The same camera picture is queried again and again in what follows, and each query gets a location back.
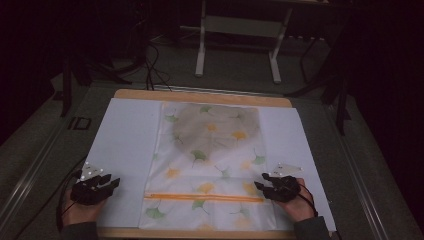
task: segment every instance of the patterned fabric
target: patterned fabric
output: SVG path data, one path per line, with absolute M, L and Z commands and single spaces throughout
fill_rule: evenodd
M 276 228 L 256 108 L 164 102 L 152 161 L 141 228 Z

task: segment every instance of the hand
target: hand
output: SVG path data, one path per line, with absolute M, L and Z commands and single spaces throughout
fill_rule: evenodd
M 297 178 L 296 180 L 300 185 L 305 186 L 305 180 L 303 180 L 303 178 Z M 300 186 L 299 194 L 312 202 L 312 195 L 304 187 Z M 299 196 L 287 203 L 278 201 L 275 201 L 275 203 L 282 207 L 295 222 L 300 222 L 315 216 L 314 210 L 311 208 L 311 206 L 309 206 L 309 204 Z
M 83 223 L 83 222 L 95 222 L 97 220 L 97 216 L 99 216 L 100 211 L 106 203 L 106 200 L 101 201 L 97 205 L 85 206 L 82 204 L 75 203 L 71 200 L 71 191 L 66 191 L 66 204 L 65 209 L 70 207 L 63 215 L 63 226 Z

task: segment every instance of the cable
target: cable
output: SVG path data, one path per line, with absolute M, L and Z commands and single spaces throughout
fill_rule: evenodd
M 131 73 L 128 73 L 127 75 L 122 76 L 121 78 L 125 79 L 125 78 L 127 78 L 127 77 L 129 77 L 129 76 L 132 76 L 132 75 L 134 75 L 134 74 L 136 74 L 136 73 L 140 72 L 140 70 L 141 70 L 142 68 L 143 68 L 142 66 L 139 66 L 139 67 L 138 67 L 138 69 L 136 69 L 135 71 L 133 71 L 133 72 L 131 72 Z
M 146 68 L 147 68 L 147 75 L 146 75 L 146 80 L 145 80 L 146 88 L 147 88 L 147 90 L 150 90 L 149 89 L 149 84 L 150 84 L 152 86 L 152 90 L 154 91 L 155 88 L 154 88 L 153 82 L 152 82 L 151 69 L 150 69 L 149 63 L 147 61 L 146 61 Z
M 123 74 L 123 73 L 127 73 L 133 70 L 136 70 L 137 68 L 140 68 L 141 65 L 143 64 L 143 59 L 137 57 L 135 59 L 135 61 L 133 63 L 131 63 L 128 66 L 122 67 L 122 68 L 117 68 L 117 69 L 109 69 L 109 71 L 115 73 L 115 74 Z
M 306 203 L 308 203 L 308 205 L 312 208 L 312 210 L 314 211 L 314 216 L 315 217 L 318 217 L 318 212 L 317 212 L 317 210 L 315 209 L 315 206 L 314 206 L 314 204 L 311 202 L 311 201 L 309 201 L 309 199 L 307 199 L 307 198 L 305 198 L 302 194 L 297 194 L 297 196 L 299 196 L 300 198 L 302 198 L 303 200 L 305 200 L 306 201 Z
M 196 31 L 194 31 L 192 33 L 189 33 L 189 34 L 187 34 L 185 36 L 182 36 L 182 37 L 179 38 L 179 40 L 184 40 L 184 39 L 189 38 L 189 37 L 191 37 L 193 35 L 196 35 L 196 34 L 200 34 L 200 30 L 196 30 Z
M 81 177 L 81 172 L 74 172 L 73 174 L 68 176 L 65 183 L 62 185 L 62 191 L 59 195 L 59 200 L 56 206 L 56 227 L 59 232 L 61 232 L 63 228 L 63 220 L 62 220 L 63 196 L 65 196 L 66 189 L 71 179 L 74 176 L 78 178 L 77 174 L 79 175 L 79 177 Z
M 155 40 L 157 40 L 157 39 L 159 39 L 159 38 L 163 37 L 164 35 L 165 35 L 165 34 L 159 34 L 158 36 L 156 36 L 156 37 L 153 37 L 153 38 L 149 39 L 149 42 L 154 42 Z
M 150 86 L 152 87 L 152 91 L 154 91 L 155 90 L 155 85 L 153 84 L 152 74 L 151 74 L 153 64 L 152 64 L 152 67 L 149 67 L 149 64 L 146 62 L 146 66 L 147 66 L 147 69 L 149 71 L 149 74 L 148 74 L 148 76 L 149 76 L 149 83 L 150 83 Z
M 63 216 L 72 206 L 74 206 L 75 203 L 77 203 L 77 201 L 73 201 L 72 204 L 69 207 L 67 207 L 65 211 L 62 212 L 61 216 Z
M 312 198 L 312 204 L 315 206 L 315 202 L 314 202 L 314 195 L 309 191 L 309 189 L 308 188 L 306 188 L 304 185 L 302 185 L 302 184 L 299 184 L 299 186 L 301 186 L 301 187 L 303 187 L 310 195 L 311 195 L 311 198 Z
M 168 82 L 169 82 L 169 80 L 171 79 L 171 77 L 169 76 L 169 74 L 167 74 L 166 72 L 160 71 L 160 70 L 156 69 L 155 67 L 152 67 L 152 70 L 154 71 L 154 73 L 156 74 L 156 76 L 157 76 L 157 77 L 161 80 L 161 83 L 163 83 L 164 85 L 166 85 L 166 87 L 169 89 L 169 91 L 171 91 L 171 92 L 172 92 L 171 87 L 168 85 Z M 164 80 L 164 79 L 163 79 L 163 78 L 159 75 L 159 73 L 165 74 L 165 75 L 168 77 L 168 79 Z
M 85 155 L 81 160 L 79 160 L 72 168 L 71 170 L 66 174 L 66 176 L 63 178 L 63 180 L 60 182 L 60 184 L 56 187 L 54 192 L 50 195 L 50 197 L 47 199 L 47 201 L 41 206 L 41 208 L 37 211 L 37 213 L 21 228 L 21 230 L 16 234 L 16 236 L 13 239 L 18 239 L 19 236 L 28 228 L 29 225 L 38 217 L 38 215 L 44 210 L 44 208 L 47 206 L 47 204 L 53 199 L 53 197 L 56 195 L 57 191 L 60 189 L 60 187 L 63 185 L 63 183 L 69 178 L 69 176 L 72 174 L 72 171 L 81 164 L 85 159 L 87 158 L 87 155 Z
M 156 57 L 155 57 L 155 60 L 153 61 L 153 64 L 152 64 L 152 66 L 155 66 L 155 64 L 156 64 L 156 62 L 159 58 L 159 49 L 152 44 L 149 44 L 148 46 L 153 48 L 156 51 Z

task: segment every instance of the table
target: table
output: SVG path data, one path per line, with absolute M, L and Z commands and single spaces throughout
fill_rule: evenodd
M 154 100 L 154 101 L 188 101 L 188 102 L 200 102 L 200 103 L 215 103 L 215 104 L 231 104 L 231 105 L 253 105 L 253 106 L 261 106 L 261 107 L 291 107 L 291 103 L 289 100 L 287 99 L 283 99 L 283 98 L 269 98 L 269 97 L 256 97 L 256 96 L 234 96 L 234 95 L 221 95 L 221 94 L 204 94 L 204 93 L 182 93 L 182 92 L 150 92 L 150 91 L 141 91 L 141 90 L 118 90 L 115 93 L 115 99 L 144 99 L 144 100 Z M 132 114 L 137 114 L 137 113 L 131 113 L 127 116 L 125 116 L 126 118 L 131 118 L 134 117 L 135 115 Z M 105 115 L 105 118 L 103 119 L 102 125 L 104 124 L 104 122 L 108 122 L 110 123 L 110 121 L 112 120 L 116 120 L 116 118 L 108 117 L 108 112 Z M 131 129 L 124 129 L 125 127 L 122 127 L 122 129 L 120 131 L 127 131 L 125 134 L 126 137 L 130 138 L 129 141 L 134 141 L 133 136 L 129 136 L 131 134 L 133 134 L 131 131 Z M 152 136 L 152 134 L 156 134 L 156 131 L 154 129 L 148 129 L 147 131 L 150 131 L 150 133 L 148 132 L 144 132 L 143 134 L 146 134 L 146 136 Z M 97 138 L 104 138 L 104 135 L 102 136 L 102 126 L 99 129 L 99 133 L 96 136 L 96 140 Z M 118 177 L 118 176 L 122 176 L 124 175 L 124 173 L 122 172 L 122 169 L 127 168 L 127 167 L 122 167 L 122 164 L 120 164 L 119 162 L 116 161 L 116 159 L 120 159 L 121 162 L 125 163 L 125 165 L 131 165 L 130 169 L 126 169 L 125 174 L 131 176 L 137 175 L 148 175 L 149 172 L 149 168 L 148 167 L 141 167 L 140 169 L 142 169 L 141 171 L 136 170 L 134 172 L 134 169 L 137 169 L 140 167 L 141 163 L 138 159 L 136 160 L 128 160 L 128 159 L 122 159 L 121 157 L 117 157 L 117 156 L 110 156 L 110 155 L 114 155 L 117 151 L 116 148 L 115 150 L 110 150 L 108 149 L 108 147 L 104 144 L 99 144 L 99 141 L 94 141 L 93 143 L 93 147 L 92 150 L 90 151 L 90 154 L 88 156 L 88 160 L 90 163 L 97 165 L 97 163 L 101 164 L 102 161 L 104 163 L 104 161 L 106 161 L 104 158 L 102 158 L 101 160 L 98 160 L 98 162 L 96 162 L 96 154 L 98 152 L 102 152 L 101 154 L 103 154 L 103 156 L 106 156 L 106 158 L 111 158 L 114 159 L 112 161 L 112 163 L 109 160 L 108 166 L 106 167 L 106 170 L 110 170 L 109 173 L 112 173 L 112 176 L 114 177 Z M 106 141 L 111 141 L 109 144 L 119 144 L 119 141 L 116 141 L 116 139 L 109 139 Z M 151 138 L 147 139 L 146 142 L 144 142 L 145 144 L 150 144 L 150 146 L 147 146 L 146 149 L 149 149 L 150 147 L 154 146 L 154 141 L 151 140 Z M 128 151 L 128 147 L 129 146 L 124 146 L 127 149 L 124 150 L 118 150 L 118 151 L 124 151 L 126 153 L 126 155 L 132 155 L 132 153 L 129 153 Z M 123 179 L 123 181 L 121 181 L 121 183 L 124 182 L 128 182 L 131 181 L 131 179 Z M 113 203 L 113 208 L 110 208 L 109 210 L 106 208 L 105 209 L 105 213 L 106 215 L 109 216 L 115 216 L 115 214 L 117 213 L 117 211 L 125 211 L 125 209 L 122 208 L 126 208 L 126 209 L 131 209 L 133 212 L 136 211 L 137 208 L 137 204 L 140 204 L 139 202 L 137 202 L 137 199 L 142 199 L 142 194 L 138 194 L 138 193 L 134 193 L 133 191 L 126 191 L 125 190 L 125 186 L 123 186 L 123 184 L 121 184 L 120 188 L 124 188 L 124 189 L 118 189 L 118 194 L 119 194 L 119 190 L 124 191 L 126 195 L 126 200 L 123 201 L 121 199 L 120 202 L 115 201 L 117 199 L 117 197 L 114 195 L 111 199 L 109 199 L 108 202 L 110 202 L 111 204 Z M 137 216 L 137 214 L 133 214 L 133 216 L 135 216 L 135 218 L 131 219 L 131 216 L 129 216 L 127 219 L 127 217 L 125 217 L 125 219 L 123 219 L 123 221 L 127 221 L 127 222 L 132 222 L 132 227 L 100 227 L 99 228 L 99 234 L 102 237 L 137 237 L 137 238 L 215 238 L 215 239 L 225 239 L 225 238 L 233 238 L 233 239 L 293 239 L 294 235 L 293 232 L 291 231 L 261 231 L 261 232 L 251 232 L 251 231 L 161 231 L 161 230 L 146 230 L 146 229 L 139 229 L 137 228 L 137 223 L 134 223 L 134 221 L 136 221 L 137 219 L 139 219 L 139 215 Z
M 50 150 L 49 155 L 44 157 L 45 166 L 42 171 L 40 170 L 42 174 L 40 174 L 37 182 L 29 191 L 25 203 L 17 211 L 18 215 L 15 216 L 12 213 L 11 217 L 9 217 L 10 229 L 5 232 L 8 238 L 13 238 L 24 223 L 33 217 L 38 208 L 45 202 L 45 199 L 55 190 L 63 176 L 68 173 L 70 168 L 81 157 L 87 154 L 98 133 L 102 119 L 105 119 L 108 104 L 110 99 L 114 97 L 116 90 L 116 88 L 92 87 L 88 89 L 81 104 L 74 104 L 78 110 L 70 116 L 91 118 L 93 120 L 92 125 L 86 131 L 66 130 L 71 119 L 64 119 L 64 131 L 60 132 L 60 136 L 57 137 L 58 140 L 54 144 L 47 145 Z M 350 113 L 353 113 L 351 115 L 352 121 L 349 121 L 347 128 L 349 134 L 341 138 L 332 123 L 331 117 L 333 115 L 328 115 L 329 112 L 327 110 L 331 109 L 320 107 L 321 104 L 318 101 L 291 99 L 291 103 L 296 107 L 301 117 L 315 165 L 318 168 L 332 214 L 342 237 L 367 240 L 383 239 L 379 237 L 382 236 L 378 234 L 379 232 L 375 233 L 374 231 L 385 229 L 389 236 L 394 236 L 394 239 L 401 239 L 405 236 L 410 237 L 410 239 L 420 239 L 422 234 L 417 234 L 417 229 L 414 229 L 416 224 L 411 222 L 411 217 L 408 215 L 409 210 L 396 184 L 389 177 L 390 172 L 387 170 L 384 159 L 379 157 L 378 153 L 376 155 L 375 152 L 364 148 L 364 146 L 375 146 L 376 148 L 378 146 L 375 145 L 376 143 L 365 123 L 361 120 L 362 118 L 358 117 L 357 114 L 359 113 L 354 112 L 351 108 L 352 106 L 348 108 Z M 60 105 L 55 116 L 59 115 Z M 28 125 L 27 127 L 37 129 L 37 126 L 39 127 L 39 123 Z M 24 131 L 23 134 L 21 132 L 19 135 L 22 137 L 20 139 L 22 139 L 22 143 L 25 143 L 23 144 L 25 147 L 33 144 L 28 141 L 30 138 L 28 138 L 27 131 Z M 357 139 L 359 144 L 352 143 L 352 138 Z M 2 150 L 6 149 L 6 147 L 11 149 L 9 151 L 11 152 L 10 155 L 3 155 L 2 159 L 14 159 L 14 156 L 20 157 L 22 155 L 16 152 L 16 149 L 21 148 L 17 148 L 15 145 L 2 147 Z M 355 163 L 356 165 L 353 167 L 356 170 L 351 172 L 351 164 Z M 7 166 L 7 164 L 16 164 L 16 161 L 4 161 L 4 165 Z M 120 177 L 114 173 L 112 174 L 113 178 Z M 361 186 L 357 186 L 358 183 L 356 181 L 358 179 L 363 181 L 362 184 L 366 184 L 365 190 L 361 191 Z M 124 181 L 121 183 L 122 186 L 116 189 L 115 194 L 117 195 L 122 193 L 121 187 L 125 185 L 123 184 Z M 108 203 L 112 203 L 115 197 L 110 198 Z M 31 225 L 32 227 L 30 226 L 24 232 L 24 238 L 30 239 L 31 236 L 58 237 L 55 224 L 45 224 L 46 221 L 51 223 L 55 221 L 55 204 L 50 204 L 48 207 L 44 214 L 36 218 Z M 393 214 L 398 217 L 396 219 L 392 218 Z M 135 231 L 128 228 L 116 228 L 113 231 L 112 229 L 106 229 L 106 231 L 113 232 L 115 235 L 124 231 L 127 235 L 128 232 L 134 232 L 133 237 L 137 236 Z

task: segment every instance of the metal stand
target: metal stand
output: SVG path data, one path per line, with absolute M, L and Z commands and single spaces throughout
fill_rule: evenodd
M 293 8 L 287 9 L 283 22 L 258 21 L 240 18 L 208 16 L 206 14 L 206 0 L 202 1 L 202 15 L 200 19 L 200 47 L 197 54 L 196 77 L 203 76 L 205 64 L 205 34 L 206 31 L 251 35 L 260 37 L 276 37 L 277 42 L 269 52 L 269 62 L 274 83 L 280 84 L 281 77 L 278 69 L 277 55 L 287 30 Z

